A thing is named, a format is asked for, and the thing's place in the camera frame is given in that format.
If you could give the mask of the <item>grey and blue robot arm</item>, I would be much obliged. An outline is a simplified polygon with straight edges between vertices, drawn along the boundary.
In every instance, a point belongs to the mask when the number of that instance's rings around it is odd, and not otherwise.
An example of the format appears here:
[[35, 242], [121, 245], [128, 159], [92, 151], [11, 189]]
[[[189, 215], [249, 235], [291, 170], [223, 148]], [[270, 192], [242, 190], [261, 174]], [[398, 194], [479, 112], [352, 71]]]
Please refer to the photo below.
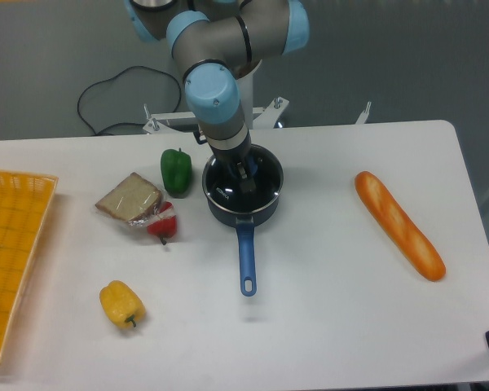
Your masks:
[[255, 187], [249, 127], [234, 71], [303, 48], [299, 1], [127, 1], [143, 40], [166, 40], [187, 105], [216, 159], [247, 191]]

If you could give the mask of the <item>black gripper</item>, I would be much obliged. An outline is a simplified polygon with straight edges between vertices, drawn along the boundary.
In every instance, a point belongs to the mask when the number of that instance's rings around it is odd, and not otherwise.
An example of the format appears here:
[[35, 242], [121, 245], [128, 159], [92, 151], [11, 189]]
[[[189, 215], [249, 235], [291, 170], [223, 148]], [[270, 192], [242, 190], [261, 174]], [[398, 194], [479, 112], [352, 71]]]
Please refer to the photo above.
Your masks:
[[227, 148], [225, 140], [210, 139], [208, 143], [216, 160], [230, 165], [232, 181], [239, 190], [243, 194], [255, 192], [257, 185], [254, 178], [258, 167], [253, 160], [246, 160], [251, 150], [250, 139], [246, 138], [233, 148]]

